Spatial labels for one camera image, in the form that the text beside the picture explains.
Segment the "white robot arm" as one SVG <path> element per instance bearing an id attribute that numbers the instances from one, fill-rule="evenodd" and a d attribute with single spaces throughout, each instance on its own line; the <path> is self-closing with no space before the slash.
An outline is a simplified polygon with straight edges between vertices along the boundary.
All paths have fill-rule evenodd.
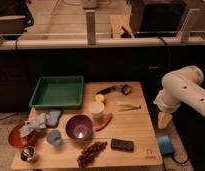
<path id="1" fill-rule="evenodd" d="M 181 103 L 186 103 L 205 117 L 205 89 L 201 87 L 204 74 L 196 66 L 187 66 L 165 74 L 161 79 L 162 89 L 154 104 L 160 110 L 158 128 L 164 129 L 172 120 Z"/>

